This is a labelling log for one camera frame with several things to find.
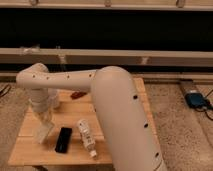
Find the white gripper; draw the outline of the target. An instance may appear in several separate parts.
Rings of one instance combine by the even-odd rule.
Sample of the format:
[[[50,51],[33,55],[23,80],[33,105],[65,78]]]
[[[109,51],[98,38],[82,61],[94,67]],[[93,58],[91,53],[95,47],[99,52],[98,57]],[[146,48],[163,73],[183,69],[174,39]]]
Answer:
[[[43,139],[43,125],[52,120],[50,111],[50,98],[47,88],[30,89],[29,101],[31,108],[37,118],[42,122],[34,131],[34,139],[37,143],[42,144],[46,139]]]

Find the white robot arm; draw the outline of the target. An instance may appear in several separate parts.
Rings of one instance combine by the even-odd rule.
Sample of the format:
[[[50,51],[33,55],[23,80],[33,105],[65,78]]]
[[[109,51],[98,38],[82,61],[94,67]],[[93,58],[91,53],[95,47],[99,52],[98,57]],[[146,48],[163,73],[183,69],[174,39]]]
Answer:
[[[117,66],[51,73],[36,63],[16,76],[36,112],[48,110],[48,90],[88,92],[116,171],[167,171],[131,74]]]

